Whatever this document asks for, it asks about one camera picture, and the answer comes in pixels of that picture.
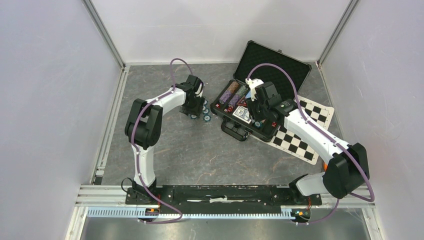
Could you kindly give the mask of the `brown chip stack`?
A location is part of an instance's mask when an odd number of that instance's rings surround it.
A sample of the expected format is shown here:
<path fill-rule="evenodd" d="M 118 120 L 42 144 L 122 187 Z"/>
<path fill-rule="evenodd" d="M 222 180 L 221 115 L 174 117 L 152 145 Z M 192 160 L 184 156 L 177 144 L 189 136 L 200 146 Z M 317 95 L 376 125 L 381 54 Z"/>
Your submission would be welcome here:
<path fill-rule="evenodd" d="M 227 88 L 230 94 L 233 94 L 239 87 L 239 83 L 237 81 L 233 81 Z"/>

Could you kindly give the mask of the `purple chip stack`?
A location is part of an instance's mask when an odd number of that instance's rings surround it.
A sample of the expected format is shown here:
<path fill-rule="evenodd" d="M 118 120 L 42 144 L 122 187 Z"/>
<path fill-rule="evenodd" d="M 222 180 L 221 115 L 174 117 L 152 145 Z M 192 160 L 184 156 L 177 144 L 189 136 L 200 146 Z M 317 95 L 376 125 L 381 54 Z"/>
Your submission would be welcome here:
<path fill-rule="evenodd" d="M 219 100 L 218 100 L 218 102 L 221 104 L 221 105 L 224 105 L 226 102 L 227 102 L 227 100 L 232 96 L 232 92 L 230 91 L 230 90 L 226 90 L 221 96 L 220 96 L 220 98 L 219 98 Z"/>
<path fill-rule="evenodd" d="M 237 106 L 238 101 L 241 99 L 241 96 L 235 94 L 228 103 L 228 107 L 234 109 Z"/>

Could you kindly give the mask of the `red triangular card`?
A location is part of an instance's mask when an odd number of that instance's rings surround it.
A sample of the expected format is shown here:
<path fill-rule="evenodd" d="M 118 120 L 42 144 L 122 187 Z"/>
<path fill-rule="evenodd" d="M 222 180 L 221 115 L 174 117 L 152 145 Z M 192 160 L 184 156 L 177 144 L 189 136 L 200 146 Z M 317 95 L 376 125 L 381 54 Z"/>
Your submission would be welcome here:
<path fill-rule="evenodd" d="M 247 100 L 246 97 L 243 96 L 240 98 L 240 100 L 237 102 L 238 106 L 247 107 Z"/>

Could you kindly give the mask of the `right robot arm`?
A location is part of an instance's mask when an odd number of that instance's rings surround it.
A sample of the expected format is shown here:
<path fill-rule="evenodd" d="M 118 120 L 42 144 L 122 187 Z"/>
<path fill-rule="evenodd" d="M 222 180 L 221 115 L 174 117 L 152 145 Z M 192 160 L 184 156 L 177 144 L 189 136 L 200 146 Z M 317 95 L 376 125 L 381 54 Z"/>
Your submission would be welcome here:
<path fill-rule="evenodd" d="M 270 120 L 294 133 L 324 160 L 326 171 L 306 174 L 293 181 L 289 199 L 302 204 L 310 195 L 331 194 L 342 199 L 366 184 L 370 187 L 367 152 L 360 143 L 349 144 L 314 122 L 298 100 L 282 100 L 273 83 L 247 79 L 247 107 L 256 121 Z"/>

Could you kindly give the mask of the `black poker set case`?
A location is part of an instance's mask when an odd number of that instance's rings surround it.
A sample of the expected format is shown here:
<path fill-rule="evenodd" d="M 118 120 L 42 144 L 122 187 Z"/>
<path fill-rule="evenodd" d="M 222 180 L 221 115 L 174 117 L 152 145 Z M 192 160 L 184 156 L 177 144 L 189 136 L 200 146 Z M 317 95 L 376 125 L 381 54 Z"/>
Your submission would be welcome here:
<path fill-rule="evenodd" d="M 269 142 L 283 123 L 278 103 L 295 108 L 295 94 L 311 72 L 310 64 L 253 40 L 219 96 L 210 104 L 222 118 L 221 130 L 238 141 L 249 135 Z"/>

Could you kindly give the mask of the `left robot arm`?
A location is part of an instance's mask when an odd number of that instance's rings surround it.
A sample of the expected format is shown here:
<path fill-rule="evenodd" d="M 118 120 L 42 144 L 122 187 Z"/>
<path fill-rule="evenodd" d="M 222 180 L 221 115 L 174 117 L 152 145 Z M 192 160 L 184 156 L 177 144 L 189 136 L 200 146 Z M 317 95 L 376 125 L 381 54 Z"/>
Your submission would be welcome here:
<path fill-rule="evenodd" d="M 190 74 L 185 82 L 174 84 L 154 98 L 134 100 L 124 133 L 134 155 L 132 189 L 145 204 L 151 204 L 157 198 L 154 149 L 161 136 L 164 115 L 179 108 L 184 115 L 199 117 L 206 100 L 204 87 L 200 78 Z"/>

